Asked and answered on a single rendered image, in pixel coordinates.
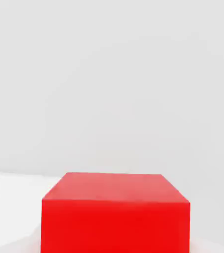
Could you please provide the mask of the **small red cube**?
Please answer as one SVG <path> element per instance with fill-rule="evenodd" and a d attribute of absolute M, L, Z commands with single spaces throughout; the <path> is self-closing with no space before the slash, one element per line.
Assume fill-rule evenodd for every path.
<path fill-rule="evenodd" d="M 160 174 L 67 173 L 42 198 L 41 253 L 190 253 L 190 202 Z"/>

